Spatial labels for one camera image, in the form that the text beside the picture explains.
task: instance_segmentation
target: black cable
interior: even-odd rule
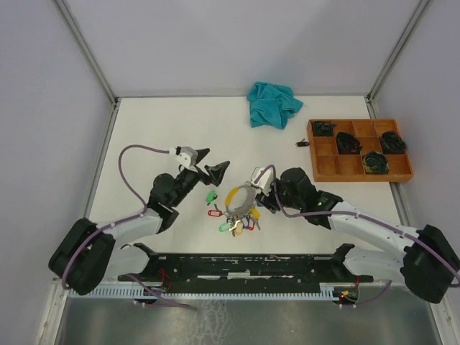
[[[353,134],[339,132],[336,141],[340,155],[359,155],[362,150],[361,143]]]
[[[325,121],[313,122],[313,136],[314,137],[333,137],[334,128],[336,124],[330,124]]]
[[[390,167],[388,166],[388,159],[380,152],[372,151],[363,156],[362,162],[366,174],[388,174]]]
[[[405,142],[394,131],[385,132],[379,139],[383,153],[387,155],[401,155],[407,148]]]

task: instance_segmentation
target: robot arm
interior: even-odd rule
[[[197,166],[209,152],[210,149],[190,147],[171,149],[170,155],[175,156],[183,169],[175,178],[170,174],[155,178],[144,212],[109,224],[79,219],[51,257],[48,267],[62,278],[71,263],[66,282],[80,295],[92,291],[104,278],[140,273],[154,253],[143,244],[130,246],[129,243],[169,229],[179,215],[174,208],[199,182],[215,186],[222,182],[230,162],[212,167],[205,165],[207,173]],[[82,248],[97,231],[100,233]],[[78,256],[70,262],[76,252]]]
[[[271,212],[284,211],[281,207],[294,208],[301,213],[313,212],[312,216],[305,216],[308,222],[350,234],[381,249],[364,250],[353,244],[343,244],[338,251],[344,254],[344,266],[352,274],[404,282],[418,297],[431,303],[441,301],[454,276],[431,253],[401,235],[408,234],[427,244],[458,271],[460,260],[441,230],[430,225],[420,230],[392,224],[361,212],[337,195],[316,190],[299,167],[286,170],[280,179],[267,171],[258,180],[262,171],[264,169],[257,168],[251,182],[259,190],[258,203]]]

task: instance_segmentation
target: white wall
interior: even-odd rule
[[[369,92],[419,0],[68,0],[118,96]]]
[[[378,97],[396,118],[415,177],[403,185],[417,225],[439,227],[460,254],[460,1],[433,1]],[[460,289],[449,296],[460,321]]]
[[[81,216],[109,103],[50,0],[0,11],[0,343],[35,340],[47,261]]]

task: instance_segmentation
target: wall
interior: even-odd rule
[[[0,11],[0,334],[28,345],[88,197],[109,103],[49,0]]]
[[[403,185],[416,224],[439,227],[460,254],[460,1],[433,1],[377,99],[397,119],[415,177]],[[449,292],[460,320],[460,290]]]
[[[68,0],[118,96],[367,94],[419,0]]]

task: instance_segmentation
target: gray floor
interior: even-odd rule
[[[362,299],[378,293],[361,288]],[[441,344],[428,304],[400,288],[339,310],[332,302],[184,301],[198,310],[69,298],[56,344]]]

